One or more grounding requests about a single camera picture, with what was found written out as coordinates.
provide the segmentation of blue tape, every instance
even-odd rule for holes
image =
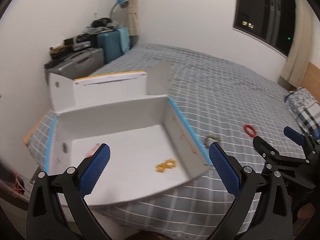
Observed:
[[[178,106],[175,104],[172,98],[169,98],[169,103],[171,104],[172,108],[175,110],[177,113],[177,116],[179,117],[180,121],[183,123],[189,134],[192,136],[192,139],[196,142],[198,148],[200,149],[203,157],[205,158],[206,162],[208,165],[212,165],[212,162],[209,158],[209,153],[206,150],[206,148],[202,145],[198,137],[195,135],[194,131],[190,127],[188,121],[184,118],[184,115],[180,112]]]
[[[49,172],[50,151],[51,151],[52,138],[54,135],[54,129],[56,127],[56,122],[57,122],[57,116],[55,116],[51,122],[51,125],[50,125],[51,129],[48,134],[49,138],[47,143],[47,149],[45,150],[45,153],[44,153],[44,171],[46,173]]]

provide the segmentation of white wall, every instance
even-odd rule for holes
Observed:
[[[50,109],[43,64],[50,46],[109,15],[115,0],[13,0],[0,20],[0,155],[31,176],[36,163],[22,140]]]
[[[313,35],[311,45],[310,62],[320,68],[320,22],[316,14],[313,12]]]
[[[140,0],[140,43],[203,52],[276,81],[285,57],[232,29],[235,4],[236,0]]]

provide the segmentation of white cardboard box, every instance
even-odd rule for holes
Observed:
[[[108,144],[110,161],[85,197],[93,206],[145,198],[205,172],[212,165],[208,152],[168,97],[169,79],[166,61],[146,72],[75,81],[50,74],[57,117],[46,153],[47,173],[77,167],[97,143]],[[177,166],[156,172],[155,166],[167,159]]]

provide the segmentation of wooden headboard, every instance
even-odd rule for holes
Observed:
[[[320,69],[311,62],[308,64],[301,86],[308,89],[320,103]]]

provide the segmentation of box bottom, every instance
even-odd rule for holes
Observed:
[[[73,140],[71,166],[77,167],[97,143],[108,144],[111,157],[93,192],[84,198],[88,205],[141,199],[191,179],[162,125]],[[166,159],[176,160],[177,166],[156,172],[155,166]]]

